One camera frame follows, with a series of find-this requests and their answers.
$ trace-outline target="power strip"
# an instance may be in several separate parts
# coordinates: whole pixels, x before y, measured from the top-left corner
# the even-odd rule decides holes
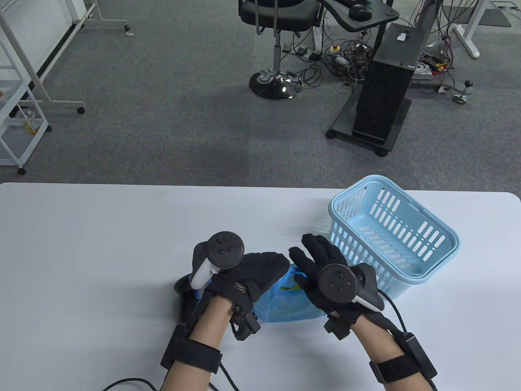
[[[337,63],[339,63],[340,65],[346,67],[348,66],[349,64],[349,61],[347,61],[344,57],[342,56],[336,56],[335,59],[334,59]]]

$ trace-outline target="computer mouse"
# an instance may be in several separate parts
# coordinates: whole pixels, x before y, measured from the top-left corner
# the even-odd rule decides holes
[[[349,9],[349,17],[357,22],[365,22],[373,16],[373,8],[367,3],[360,3]]]

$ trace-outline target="black computer tower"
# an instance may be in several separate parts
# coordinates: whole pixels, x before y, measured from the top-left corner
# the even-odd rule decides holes
[[[403,41],[400,34],[405,34]],[[385,142],[423,51],[424,37],[417,28],[389,25],[362,87],[354,136]]]

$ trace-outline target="vr controller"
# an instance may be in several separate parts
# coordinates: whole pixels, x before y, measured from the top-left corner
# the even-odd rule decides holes
[[[244,243],[239,235],[230,231],[216,233],[195,246],[190,286],[194,290],[204,288],[221,269],[237,266],[243,255]]]
[[[360,303],[375,312],[381,312],[385,307],[378,295],[376,270],[367,263],[356,266],[327,265],[318,276],[318,288],[335,303]]]

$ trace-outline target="white desk frame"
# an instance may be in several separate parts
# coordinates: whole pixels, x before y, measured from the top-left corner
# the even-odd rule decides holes
[[[480,56],[477,46],[472,42],[472,36],[474,35],[474,32],[476,31],[476,28],[478,27],[489,4],[489,0],[479,0],[478,4],[474,8],[474,12],[472,13],[467,27],[464,27],[463,25],[456,26],[456,35],[472,58],[479,58]]]

